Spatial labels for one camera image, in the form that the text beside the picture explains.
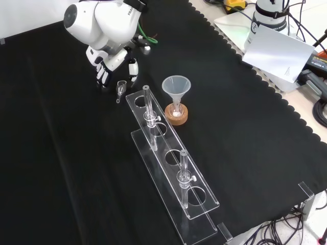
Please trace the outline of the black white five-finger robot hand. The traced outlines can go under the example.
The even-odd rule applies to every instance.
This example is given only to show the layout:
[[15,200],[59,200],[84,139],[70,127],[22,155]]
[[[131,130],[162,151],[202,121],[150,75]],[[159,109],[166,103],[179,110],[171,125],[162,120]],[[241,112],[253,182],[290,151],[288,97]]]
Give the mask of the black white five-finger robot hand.
[[88,46],[86,56],[92,66],[96,68],[97,86],[101,90],[106,90],[112,80],[112,76],[123,64],[128,64],[128,88],[133,88],[138,77],[138,62],[131,56],[132,51],[130,47],[122,48],[117,54],[109,55],[103,50],[96,50]]

